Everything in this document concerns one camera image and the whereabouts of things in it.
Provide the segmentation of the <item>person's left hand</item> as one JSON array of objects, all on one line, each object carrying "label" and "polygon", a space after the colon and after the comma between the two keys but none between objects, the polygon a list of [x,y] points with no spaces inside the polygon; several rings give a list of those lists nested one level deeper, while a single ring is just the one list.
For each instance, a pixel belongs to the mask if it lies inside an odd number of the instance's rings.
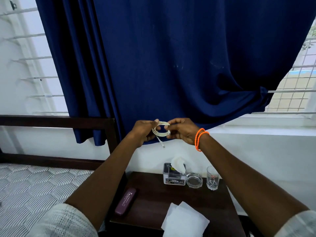
[{"label": "person's left hand", "polygon": [[152,132],[155,127],[148,126],[148,120],[138,120],[132,130],[127,134],[127,138],[136,148],[141,147],[144,142],[151,141],[156,137]]}]

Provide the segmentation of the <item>person's right forearm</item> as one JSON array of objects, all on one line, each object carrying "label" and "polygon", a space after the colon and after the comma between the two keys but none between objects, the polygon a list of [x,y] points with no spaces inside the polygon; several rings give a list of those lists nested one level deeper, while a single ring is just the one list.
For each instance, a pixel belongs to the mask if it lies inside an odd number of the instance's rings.
[{"label": "person's right forearm", "polygon": [[290,218],[310,210],[273,181],[232,155],[210,135],[201,136],[199,147],[265,237],[274,237]]}]

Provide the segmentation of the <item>white tissue in box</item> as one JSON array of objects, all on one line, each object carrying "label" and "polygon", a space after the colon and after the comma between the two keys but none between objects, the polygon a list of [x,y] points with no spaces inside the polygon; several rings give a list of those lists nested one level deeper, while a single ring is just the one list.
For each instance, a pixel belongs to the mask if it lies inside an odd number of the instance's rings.
[{"label": "white tissue in box", "polygon": [[182,175],[186,174],[186,167],[184,165],[184,160],[181,157],[175,157],[171,161],[171,167],[173,170],[179,172]]}]

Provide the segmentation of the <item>clear tissue box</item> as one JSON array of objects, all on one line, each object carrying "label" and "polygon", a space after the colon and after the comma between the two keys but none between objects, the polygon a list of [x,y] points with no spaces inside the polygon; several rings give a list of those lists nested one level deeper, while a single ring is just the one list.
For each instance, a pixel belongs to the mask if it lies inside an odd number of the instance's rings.
[{"label": "clear tissue box", "polygon": [[186,173],[182,174],[171,166],[171,163],[164,163],[163,182],[170,185],[186,185]]}]

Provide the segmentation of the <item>round glass ashtray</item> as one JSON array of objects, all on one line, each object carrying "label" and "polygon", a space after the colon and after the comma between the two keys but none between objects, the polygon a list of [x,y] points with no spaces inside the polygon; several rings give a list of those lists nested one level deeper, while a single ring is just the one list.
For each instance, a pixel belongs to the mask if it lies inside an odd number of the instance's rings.
[{"label": "round glass ashtray", "polygon": [[203,185],[203,178],[197,173],[186,175],[186,183],[190,188],[200,188]]}]

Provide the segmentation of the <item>clear drinking glass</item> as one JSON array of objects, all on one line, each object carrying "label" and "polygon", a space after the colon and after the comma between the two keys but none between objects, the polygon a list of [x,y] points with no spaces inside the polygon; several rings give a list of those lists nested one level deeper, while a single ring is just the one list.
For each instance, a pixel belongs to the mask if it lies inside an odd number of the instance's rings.
[{"label": "clear drinking glass", "polygon": [[207,188],[216,191],[218,189],[219,185],[219,173],[213,166],[207,167],[207,179],[206,179],[206,185]]}]

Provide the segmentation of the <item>dark wooden bedside table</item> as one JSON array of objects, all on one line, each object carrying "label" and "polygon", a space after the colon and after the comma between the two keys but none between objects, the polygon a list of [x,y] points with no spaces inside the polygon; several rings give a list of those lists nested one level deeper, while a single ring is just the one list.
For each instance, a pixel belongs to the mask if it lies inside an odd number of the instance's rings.
[{"label": "dark wooden bedside table", "polygon": [[203,237],[246,237],[227,185],[220,179],[216,191],[203,186],[166,185],[162,174],[132,172],[126,190],[137,189],[134,202],[123,216],[113,214],[107,229],[114,236],[123,233],[136,236],[162,236],[162,223],[171,203],[185,202],[204,215],[210,223]]}]

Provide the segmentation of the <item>dark blue curtain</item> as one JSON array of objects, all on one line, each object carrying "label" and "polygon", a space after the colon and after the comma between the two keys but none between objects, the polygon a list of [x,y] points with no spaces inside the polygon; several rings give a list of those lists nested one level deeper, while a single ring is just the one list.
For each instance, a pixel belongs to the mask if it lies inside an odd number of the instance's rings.
[{"label": "dark blue curtain", "polygon": [[210,129],[262,112],[293,66],[316,0],[36,0],[70,117],[190,118]]}]

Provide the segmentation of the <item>purple spectacle case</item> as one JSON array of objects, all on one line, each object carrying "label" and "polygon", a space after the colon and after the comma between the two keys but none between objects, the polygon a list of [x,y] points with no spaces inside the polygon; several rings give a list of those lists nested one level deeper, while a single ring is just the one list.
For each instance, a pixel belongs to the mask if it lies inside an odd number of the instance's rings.
[{"label": "purple spectacle case", "polygon": [[137,189],[128,188],[124,193],[123,197],[121,198],[120,202],[116,206],[114,213],[119,216],[124,215],[128,211],[130,205],[132,204],[136,193]]}]

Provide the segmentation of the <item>white window grille bars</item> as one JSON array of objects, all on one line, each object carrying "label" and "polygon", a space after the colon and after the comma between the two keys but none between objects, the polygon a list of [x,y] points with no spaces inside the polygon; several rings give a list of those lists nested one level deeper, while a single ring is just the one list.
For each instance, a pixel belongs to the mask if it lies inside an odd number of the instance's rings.
[{"label": "white window grille bars", "polygon": [[37,6],[24,8],[18,0],[4,1],[6,10],[0,11],[0,18],[9,22],[13,34],[5,34],[0,43],[13,43],[22,51],[22,57],[12,58],[11,62],[22,64],[29,71],[20,81],[33,84],[36,89],[36,94],[27,98],[40,101],[42,109],[33,113],[69,116]]}]

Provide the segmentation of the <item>white mesh left sleeve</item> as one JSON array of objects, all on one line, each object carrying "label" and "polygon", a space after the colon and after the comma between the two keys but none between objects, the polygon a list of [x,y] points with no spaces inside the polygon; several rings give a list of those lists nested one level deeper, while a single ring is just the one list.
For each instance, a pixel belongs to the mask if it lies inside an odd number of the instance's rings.
[{"label": "white mesh left sleeve", "polygon": [[34,224],[26,237],[99,237],[78,209],[65,203],[53,206]]}]

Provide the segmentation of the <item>white mesh sleeve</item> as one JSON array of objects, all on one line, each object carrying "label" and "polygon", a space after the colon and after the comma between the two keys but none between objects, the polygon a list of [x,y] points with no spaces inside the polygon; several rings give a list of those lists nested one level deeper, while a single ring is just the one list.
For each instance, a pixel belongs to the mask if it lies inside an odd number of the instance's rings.
[{"label": "white mesh sleeve", "polygon": [[316,211],[303,211],[293,216],[274,237],[316,237]]},{"label": "white mesh sleeve", "polygon": [[65,203],[53,206],[34,224],[26,237],[99,237],[78,209]]}]

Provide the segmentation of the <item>striped quilted mattress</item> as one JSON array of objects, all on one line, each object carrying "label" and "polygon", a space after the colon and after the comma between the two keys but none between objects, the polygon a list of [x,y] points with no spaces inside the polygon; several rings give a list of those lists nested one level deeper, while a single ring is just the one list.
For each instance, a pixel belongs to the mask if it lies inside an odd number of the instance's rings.
[{"label": "striped quilted mattress", "polygon": [[93,170],[0,164],[0,237],[60,237],[29,231],[63,203]]}]

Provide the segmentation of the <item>white mesh right sleeve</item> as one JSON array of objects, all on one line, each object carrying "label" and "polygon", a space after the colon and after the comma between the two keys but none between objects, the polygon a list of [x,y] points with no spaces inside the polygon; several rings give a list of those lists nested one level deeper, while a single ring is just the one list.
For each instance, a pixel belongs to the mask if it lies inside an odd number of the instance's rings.
[{"label": "white mesh right sleeve", "polygon": [[293,216],[274,237],[316,237],[316,211],[303,211]]}]

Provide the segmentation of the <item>dark wooden bed frame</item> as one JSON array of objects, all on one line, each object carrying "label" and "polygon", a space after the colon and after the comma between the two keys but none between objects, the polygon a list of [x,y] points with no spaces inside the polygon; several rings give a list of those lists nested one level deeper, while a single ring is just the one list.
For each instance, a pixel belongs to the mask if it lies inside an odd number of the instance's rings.
[{"label": "dark wooden bed frame", "polygon": [[[0,115],[0,126],[53,127],[104,130],[110,153],[118,146],[118,132],[115,119],[72,118],[67,116]],[[76,170],[96,170],[104,161],[49,157],[38,155],[3,153],[0,148],[0,164],[22,164],[40,167],[66,168]]]}]

